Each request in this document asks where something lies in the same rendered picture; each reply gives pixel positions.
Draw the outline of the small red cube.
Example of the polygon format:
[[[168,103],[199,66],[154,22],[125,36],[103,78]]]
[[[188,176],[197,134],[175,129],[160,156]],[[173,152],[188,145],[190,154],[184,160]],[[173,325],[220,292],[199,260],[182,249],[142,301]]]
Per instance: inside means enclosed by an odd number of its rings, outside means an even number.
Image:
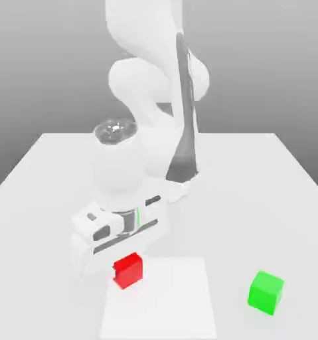
[[[114,282],[121,288],[126,289],[143,278],[143,259],[133,252],[114,263]]]

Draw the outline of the small green cube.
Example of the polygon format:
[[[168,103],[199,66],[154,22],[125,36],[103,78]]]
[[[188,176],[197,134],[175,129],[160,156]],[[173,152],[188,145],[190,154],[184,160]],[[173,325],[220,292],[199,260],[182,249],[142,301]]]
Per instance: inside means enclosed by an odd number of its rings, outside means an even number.
[[[258,271],[248,294],[248,305],[273,315],[281,299],[284,280],[265,271]]]

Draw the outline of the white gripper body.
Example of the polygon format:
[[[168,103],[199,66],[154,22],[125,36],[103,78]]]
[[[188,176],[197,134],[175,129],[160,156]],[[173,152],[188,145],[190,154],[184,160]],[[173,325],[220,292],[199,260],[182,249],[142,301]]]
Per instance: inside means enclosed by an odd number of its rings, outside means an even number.
[[[169,231],[167,202],[150,195],[132,209],[107,211],[92,201],[72,217],[72,224],[72,267],[87,276],[163,238]]]

